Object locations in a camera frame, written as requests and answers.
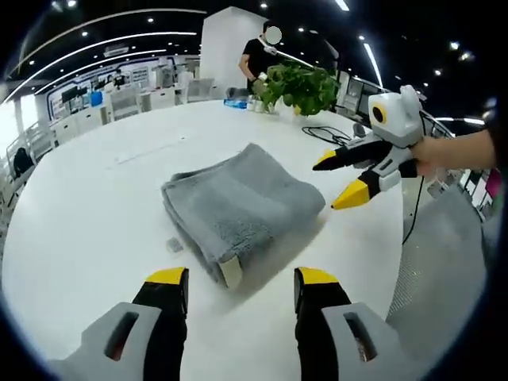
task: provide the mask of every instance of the white table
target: white table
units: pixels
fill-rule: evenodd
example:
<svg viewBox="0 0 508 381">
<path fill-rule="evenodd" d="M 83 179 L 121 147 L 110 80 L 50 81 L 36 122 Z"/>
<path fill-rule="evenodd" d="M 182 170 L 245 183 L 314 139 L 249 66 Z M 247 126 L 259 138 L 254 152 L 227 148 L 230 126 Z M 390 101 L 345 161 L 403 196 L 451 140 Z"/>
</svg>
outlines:
<svg viewBox="0 0 508 381">
<path fill-rule="evenodd" d="M 352 122 L 321 113 L 352 135 Z M 291 261 L 260 274 L 257 291 L 222 289 L 188 250 L 168 251 L 177 233 L 160 186 L 178 171 L 210 166 L 249 142 L 292 175 L 315 185 L 328 205 L 307 246 L 283 246 Z M 201 102 L 108 124 L 45 156 L 10 224 L 2 269 L 6 299 L 21 330 L 46 359 L 79 347 L 81 332 L 163 268 L 190 268 L 188 338 L 182 380 L 295 380 L 293 270 L 334 274 L 354 302 L 386 317 L 402 254 L 402 192 L 366 206 L 329 205 L 360 171 L 312 172 L 329 144 L 281 117 Z"/>
</svg>

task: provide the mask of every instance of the green leaves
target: green leaves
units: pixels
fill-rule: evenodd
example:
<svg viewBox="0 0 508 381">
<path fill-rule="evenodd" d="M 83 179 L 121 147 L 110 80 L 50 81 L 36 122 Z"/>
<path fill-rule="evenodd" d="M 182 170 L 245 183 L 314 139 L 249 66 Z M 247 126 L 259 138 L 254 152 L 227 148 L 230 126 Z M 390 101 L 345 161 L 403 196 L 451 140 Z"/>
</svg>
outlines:
<svg viewBox="0 0 508 381">
<path fill-rule="evenodd" d="M 268 69 L 267 90 L 261 100 L 268 109 L 283 97 L 286 106 L 299 106 L 302 115 L 316 115 L 332 105 L 338 87 L 337 81 L 324 69 L 287 61 Z"/>
</svg>

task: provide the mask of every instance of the black cable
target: black cable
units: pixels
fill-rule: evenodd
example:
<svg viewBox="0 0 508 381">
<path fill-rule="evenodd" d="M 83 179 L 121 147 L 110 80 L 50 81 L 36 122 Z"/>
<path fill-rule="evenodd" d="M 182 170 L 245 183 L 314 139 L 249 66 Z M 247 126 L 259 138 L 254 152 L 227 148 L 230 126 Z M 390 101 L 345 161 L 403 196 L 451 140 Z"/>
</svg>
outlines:
<svg viewBox="0 0 508 381">
<path fill-rule="evenodd" d="M 351 140 L 351 137 L 347 134 L 343 133 L 339 129 L 330 127 L 329 125 L 323 125 L 320 127 L 302 127 L 302 131 L 310 137 L 316 137 L 317 139 L 323 140 L 327 143 L 337 144 L 341 147 L 345 146 Z M 320 137 L 315 133 L 316 131 L 328 133 L 330 138 Z"/>
<path fill-rule="evenodd" d="M 410 231 L 407 233 L 406 238 L 404 238 L 404 241 L 402 241 L 402 245 L 404 245 L 406 243 L 406 241 L 409 239 L 411 233 L 413 232 L 414 224 L 416 222 L 416 213 L 418 212 L 418 206 L 420 205 L 421 189 L 423 188 L 424 180 L 425 180 L 425 176 L 422 176 L 421 183 L 420 183 L 420 190 L 418 191 L 418 198 L 416 199 L 416 206 L 414 207 L 413 224 L 411 224 Z"/>
</svg>

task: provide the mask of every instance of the gray towel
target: gray towel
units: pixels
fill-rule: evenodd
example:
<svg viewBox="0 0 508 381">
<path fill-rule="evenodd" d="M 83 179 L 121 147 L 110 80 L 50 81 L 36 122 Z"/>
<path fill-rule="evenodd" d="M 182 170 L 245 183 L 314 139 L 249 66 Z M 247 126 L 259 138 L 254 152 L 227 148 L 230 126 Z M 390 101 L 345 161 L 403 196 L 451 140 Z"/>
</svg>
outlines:
<svg viewBox="0 0 508 381">
<path fill-rule="evenodd" d="M 212 167 L 173 175 L 162 195 L 181 233 L 199 248 L 207 271 L 230 288 L 238 285 L 253 256 L 309 224 L 325 206 L 319 190 L 289 175 L 255 144 Z"/>
</svg>

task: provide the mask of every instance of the window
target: window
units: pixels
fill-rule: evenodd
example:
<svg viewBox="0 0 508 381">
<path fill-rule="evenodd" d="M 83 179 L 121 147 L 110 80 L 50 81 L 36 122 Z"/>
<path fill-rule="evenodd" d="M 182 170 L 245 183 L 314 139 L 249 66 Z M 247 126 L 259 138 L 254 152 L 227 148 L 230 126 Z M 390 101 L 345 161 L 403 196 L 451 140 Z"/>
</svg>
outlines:
<svg viewBox="0 0 508 381">
<path fill-rule="evenodd" d="M 24 129 L 27 129 L 37 122 L 37 106 L 35 104 L 34 94 L 21 97 L 21 116 L 23 117 Z"/>
<path fill-rule="evenodd" d="M 14 102 L 10 101 L 0 105 L 0 157 L 6 157 L 6 149 L 13 143 L 19 133 L 17 131 L 16 116 L 14 115 Z"/>
</svg>

